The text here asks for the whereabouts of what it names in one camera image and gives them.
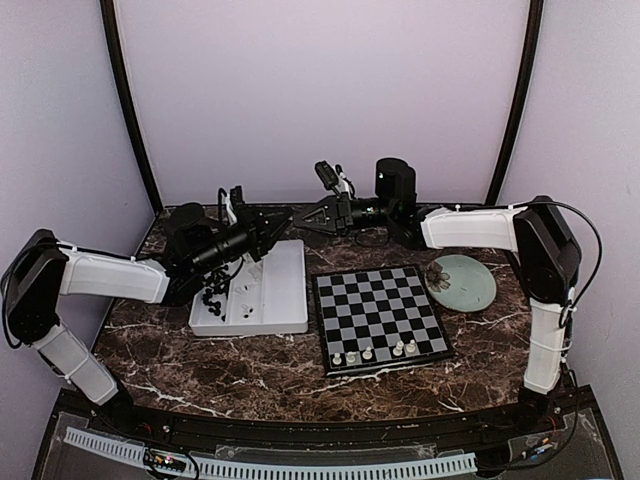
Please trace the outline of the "white chess king piece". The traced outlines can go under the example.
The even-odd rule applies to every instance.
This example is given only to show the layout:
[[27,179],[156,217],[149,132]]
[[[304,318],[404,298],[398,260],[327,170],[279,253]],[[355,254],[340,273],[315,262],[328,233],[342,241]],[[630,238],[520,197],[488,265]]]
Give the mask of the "white chess king piece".
[[404,351],[404,342],[402,340],[399,340],[396,343],[392,353],[395,357],[399,357],[403,354],[403,351]]

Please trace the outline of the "black and grey chessboard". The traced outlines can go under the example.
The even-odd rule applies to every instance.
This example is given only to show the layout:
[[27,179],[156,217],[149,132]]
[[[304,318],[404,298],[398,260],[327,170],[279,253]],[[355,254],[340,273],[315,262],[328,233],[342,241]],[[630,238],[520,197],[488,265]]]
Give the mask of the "black and grey chessboard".
[[[315,274],[311,286],[327,377],[365,375],[454,356],[416,264]],[[399,340],[404,351],[395,357],[392,351]],[[417,349],[407,354],[411,340]],[[368,346],[373,351],[370,361],[362,358]],[[357,353],[355,363],[346,362],[347,352]],[[335,353],[342,356],[340,365],[332,363]]]

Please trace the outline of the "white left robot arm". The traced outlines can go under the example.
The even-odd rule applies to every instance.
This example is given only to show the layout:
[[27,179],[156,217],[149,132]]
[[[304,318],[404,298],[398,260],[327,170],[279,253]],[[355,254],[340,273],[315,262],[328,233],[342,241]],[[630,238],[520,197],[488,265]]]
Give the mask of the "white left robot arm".
[[261,260],[290,225],[289,208],[242,206],[229,222],[207,217],[198,203],[177,207],[163,224],[158,258],[139,260],[64,244],[37,230],[1,278],[1,319],[9,347],[30,346],[96,406],[120,436],[141,427],[140,412],[114,375],[56,312],[62,295],[92,295],[178,307],[204,287],[206,276],[244,256]]

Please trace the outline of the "white chess pawn piece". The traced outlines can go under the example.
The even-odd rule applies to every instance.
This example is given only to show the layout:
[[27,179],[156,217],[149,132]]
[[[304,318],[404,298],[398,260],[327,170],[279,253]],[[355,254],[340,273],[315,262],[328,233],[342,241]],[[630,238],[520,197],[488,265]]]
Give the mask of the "white chess pawn piece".
[[373,358],[373,351],[370,346],[366,347],[362,352],[362,358],[366,361],[370,361]]

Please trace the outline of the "white plastic parts tray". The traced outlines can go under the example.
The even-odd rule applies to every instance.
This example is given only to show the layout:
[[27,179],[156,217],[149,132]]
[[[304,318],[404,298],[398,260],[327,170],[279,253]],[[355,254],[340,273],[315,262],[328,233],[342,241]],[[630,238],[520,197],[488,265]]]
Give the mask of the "white plastic parts tray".
[[201,290],[188,325],[196,336],[303,334],[308,331],[304,242],[280,240],[259,262],[231,264],[226,293]]

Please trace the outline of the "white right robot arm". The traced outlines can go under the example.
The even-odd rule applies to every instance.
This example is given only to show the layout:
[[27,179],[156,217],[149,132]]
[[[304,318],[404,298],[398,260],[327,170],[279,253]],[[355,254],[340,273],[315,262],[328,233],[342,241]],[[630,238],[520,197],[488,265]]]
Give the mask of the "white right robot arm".
[[499,249],[516,255],[532,314],[524,386],[550,393],[571,343],[582,251],[562,212],[548,196],[516,205],[418,204],[392,199],[327,196],[293,217],[298,228],[333,236],[383,226],[394,242],[413,250]]

